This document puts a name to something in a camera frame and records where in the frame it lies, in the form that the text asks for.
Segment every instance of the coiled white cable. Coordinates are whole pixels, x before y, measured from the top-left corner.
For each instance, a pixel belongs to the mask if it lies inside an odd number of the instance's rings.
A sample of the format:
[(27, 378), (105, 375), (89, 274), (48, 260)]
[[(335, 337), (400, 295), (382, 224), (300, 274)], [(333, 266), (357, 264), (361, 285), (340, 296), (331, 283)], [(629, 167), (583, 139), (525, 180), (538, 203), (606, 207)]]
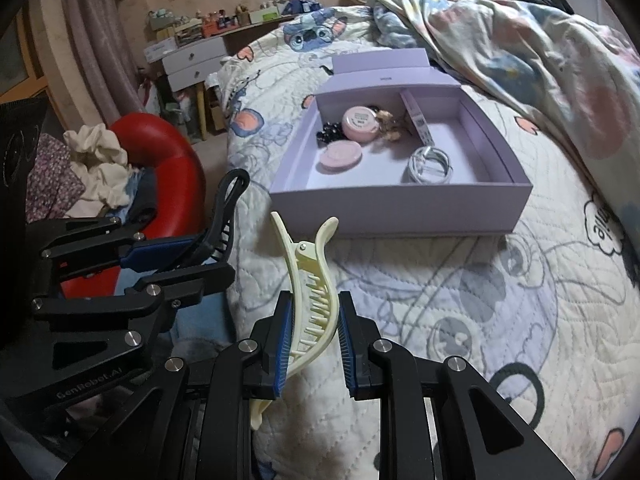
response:
[[(434, 168), (430, 162), (437, 162), (442, 169)], [(421, 146), (415, 150), (409, 158), (407, 170), (418, 184), (446, 184), (453, 174), (449, 155), (433, 146)]]

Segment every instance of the dresser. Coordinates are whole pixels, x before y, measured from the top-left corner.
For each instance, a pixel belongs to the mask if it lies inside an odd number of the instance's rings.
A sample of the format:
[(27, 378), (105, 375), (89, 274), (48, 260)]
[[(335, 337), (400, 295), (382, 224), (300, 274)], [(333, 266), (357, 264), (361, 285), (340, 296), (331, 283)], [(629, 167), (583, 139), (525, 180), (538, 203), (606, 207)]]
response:
[(212, 36), (185, 45), (163, 57), (162, 66), (171, 90), (177, 92), (203, 82), (209, 74), (220, 70), (226, 55), (224, 39)]

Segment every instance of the white towel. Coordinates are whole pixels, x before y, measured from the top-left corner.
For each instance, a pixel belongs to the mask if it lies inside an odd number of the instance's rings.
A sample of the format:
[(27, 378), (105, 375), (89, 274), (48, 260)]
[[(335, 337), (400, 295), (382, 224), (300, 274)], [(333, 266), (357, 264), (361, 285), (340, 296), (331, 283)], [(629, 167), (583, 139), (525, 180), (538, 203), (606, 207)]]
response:
[(78, 133), (69, 130), (64, 138), (71, 149), (71, 169), (86, 187), (81, 200), (112, 209), (127, 205), (130, 197), (124, 189), (132, 168), (116, 134), (98, 124), (83, 126)]

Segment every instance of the glass pane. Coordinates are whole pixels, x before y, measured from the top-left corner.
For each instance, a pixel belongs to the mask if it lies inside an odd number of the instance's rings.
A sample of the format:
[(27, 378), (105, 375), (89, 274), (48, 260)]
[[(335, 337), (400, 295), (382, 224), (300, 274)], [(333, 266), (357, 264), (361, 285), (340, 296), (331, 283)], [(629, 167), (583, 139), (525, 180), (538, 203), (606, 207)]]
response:
[(0, 95), (28, 77), (20, 52), (18, 28), (13, 20), (4, 36), (0, 38)]

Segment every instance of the cream claw clip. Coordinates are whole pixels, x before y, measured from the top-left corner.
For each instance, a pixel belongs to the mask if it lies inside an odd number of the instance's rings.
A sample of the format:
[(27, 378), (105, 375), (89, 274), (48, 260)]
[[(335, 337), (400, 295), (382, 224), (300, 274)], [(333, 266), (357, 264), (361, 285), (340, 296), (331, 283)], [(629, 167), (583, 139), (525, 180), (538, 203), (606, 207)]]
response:
[[(334, 338), (338, 324), (338, 293), (324, 258), (324, 246), (338, 228), (338, 219), (329, 218), (318, 229), (315, 243), (294, 243), (276, 212), (271, 220), (278, 233), (293, 287), (293, 331), (287, 378), (317, 358)], [(262, 412), (270, 400), (250, 401), (251, 427), (260, 428)]]

